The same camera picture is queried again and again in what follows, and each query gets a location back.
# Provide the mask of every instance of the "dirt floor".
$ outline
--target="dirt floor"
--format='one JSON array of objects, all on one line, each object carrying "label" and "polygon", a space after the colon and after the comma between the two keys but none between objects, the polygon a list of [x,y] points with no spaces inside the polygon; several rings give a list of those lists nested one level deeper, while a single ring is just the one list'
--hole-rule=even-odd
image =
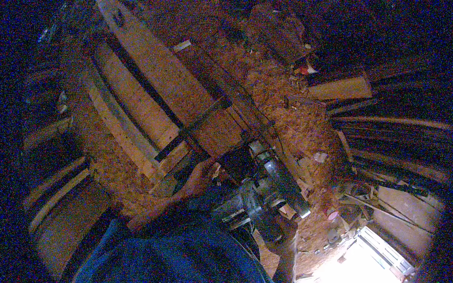
[{"label": "dirt floor", "polygon": [[[252,94],[255,103],[267,117],[276,122],[281,139],[291,153],[309,158],[309,171],[313,189],[309,192],[311,214],[299,222],[299,253],[296,261],[296,276],[309,274],[328,259],[341,256],[345,246],[324,251],[328,243],[327,233],[340,225],[330,223],[322,212],[321,203],[331,198],[331,180],[342,159],[339,140],[330,124],[325,120],[324,105],[311,102],[304,88],[304,79],[299,86],[291,86],[290,73],[266,51],[255,47],[252,52],[240,42],[231,43],[224,37],[211,42],[209,54],[233,75]],[[74,116],[74,127],[87,155],[92,157],[92,172],[99,183],[112,195],[114,201],[124,205],[122,214],[133,216],[159,201],[148,193],[149,180],[139,173],[138,168],[124,153],[93,107],[82,81],[84,58],[77,50],[77,40],[66,39],[63,52],[63,70],[67,78],[69,109]],[[284,99],[289,97],[289,108]],[[324,163],[314,160],[313,154],[325,152]],[[279,257],[269,252],[258,240],[261,262],[273,275]]]}]

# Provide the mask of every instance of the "blue clothing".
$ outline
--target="blue clothing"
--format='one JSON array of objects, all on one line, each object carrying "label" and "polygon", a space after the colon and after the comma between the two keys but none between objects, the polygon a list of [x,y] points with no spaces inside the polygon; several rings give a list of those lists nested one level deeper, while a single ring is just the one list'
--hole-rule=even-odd
[{"label": "blue clothing", "polygon": [[201,214],[148,239],[131,237],[122,221],[113,220],[75,282],[272,280],[253,253]]}]

